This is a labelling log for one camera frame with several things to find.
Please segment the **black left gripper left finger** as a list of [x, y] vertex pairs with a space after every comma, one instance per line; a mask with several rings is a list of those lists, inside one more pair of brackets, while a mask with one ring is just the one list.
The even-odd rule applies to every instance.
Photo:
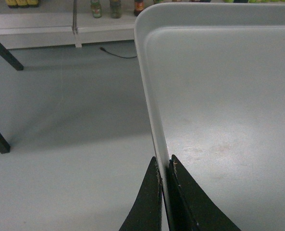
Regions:
[[121, 231], [160, 231], [162, 179], [156, 157], [152, 157], [136, 200], [121, 225]]

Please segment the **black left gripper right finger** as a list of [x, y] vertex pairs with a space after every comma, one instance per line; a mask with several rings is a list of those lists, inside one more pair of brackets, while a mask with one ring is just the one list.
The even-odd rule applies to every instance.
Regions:
[[240, 230], [207, 196], [175, 155], [166, 168], [166, 191], [164, 199], [169, 230]]

